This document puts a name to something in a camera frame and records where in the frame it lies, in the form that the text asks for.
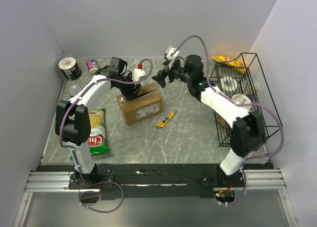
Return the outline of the brown cardboard express box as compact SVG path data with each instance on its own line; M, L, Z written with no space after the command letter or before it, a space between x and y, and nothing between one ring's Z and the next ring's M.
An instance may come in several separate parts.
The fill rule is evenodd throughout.
M162 94L154 82L144 85L133 100L125 99L122 94L117 95L116 99L127 125L146 120L163 110Z

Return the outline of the yellow utility knife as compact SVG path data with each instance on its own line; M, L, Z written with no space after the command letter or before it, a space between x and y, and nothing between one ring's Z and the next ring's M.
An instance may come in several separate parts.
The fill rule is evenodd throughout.
M176 113L170 112L167 117L165 117L161 122L156 124L157 129L162 129L174 116Z

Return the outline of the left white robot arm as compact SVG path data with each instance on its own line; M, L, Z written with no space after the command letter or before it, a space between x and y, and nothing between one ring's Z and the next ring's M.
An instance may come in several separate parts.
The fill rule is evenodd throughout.
M89 112L100 96L117 88L127 100L137 98L141 82L148 77L142 63L129 71L127 62L112 57L110 64L99 68L91 81L71 99L60 100L56 105L55 133L60 146L68 148L75 163L75 177L86 188L93 188L98 182L98 168L89 150L91 135Z

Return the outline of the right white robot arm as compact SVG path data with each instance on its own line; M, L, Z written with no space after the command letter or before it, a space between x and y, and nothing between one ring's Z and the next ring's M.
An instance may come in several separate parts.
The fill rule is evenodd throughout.
M239 106L205 77L202 58L198 55L187 56L184 65L179 59L167 62L165 68L152 79L163 88L166 82L175 80L186 83L194 98L212 108L230 126L231 148L216 175L219 185L228 186L244 160L266 141L262 113Z

